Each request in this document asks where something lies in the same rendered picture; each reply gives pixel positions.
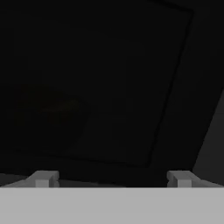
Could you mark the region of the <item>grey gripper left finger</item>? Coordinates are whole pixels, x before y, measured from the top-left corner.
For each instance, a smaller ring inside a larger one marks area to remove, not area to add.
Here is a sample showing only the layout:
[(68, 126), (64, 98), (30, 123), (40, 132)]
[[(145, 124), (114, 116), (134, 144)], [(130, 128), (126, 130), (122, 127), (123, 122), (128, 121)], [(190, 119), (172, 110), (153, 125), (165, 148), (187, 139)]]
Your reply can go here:
[(31, 176), (16, 174), (0, 174), (0, 187), (59, 187), (58, 171), (35, 171)]

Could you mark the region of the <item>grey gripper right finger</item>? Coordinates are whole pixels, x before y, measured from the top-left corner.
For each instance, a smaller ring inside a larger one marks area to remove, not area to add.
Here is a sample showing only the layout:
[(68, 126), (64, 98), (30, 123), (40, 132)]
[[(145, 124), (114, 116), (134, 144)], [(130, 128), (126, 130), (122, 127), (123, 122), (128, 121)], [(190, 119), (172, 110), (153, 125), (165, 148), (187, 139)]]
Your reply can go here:
[(183, 188), (204, 188), (218, 187), (223, 188), (223, 185), (215, 184), (204, 179), (200, 179), (190, 171), (168, 171), (167, 172), (168, 187), (183, 187)]

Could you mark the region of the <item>black microwave door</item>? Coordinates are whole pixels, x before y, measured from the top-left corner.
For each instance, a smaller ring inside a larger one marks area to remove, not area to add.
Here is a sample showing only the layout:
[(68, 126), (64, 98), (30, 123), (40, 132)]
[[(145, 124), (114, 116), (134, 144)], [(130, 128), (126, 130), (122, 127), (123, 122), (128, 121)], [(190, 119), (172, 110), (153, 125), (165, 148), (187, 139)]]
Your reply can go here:
[(224, 88), (224, 0), (0, 0), (0, 173), (162, 187)]

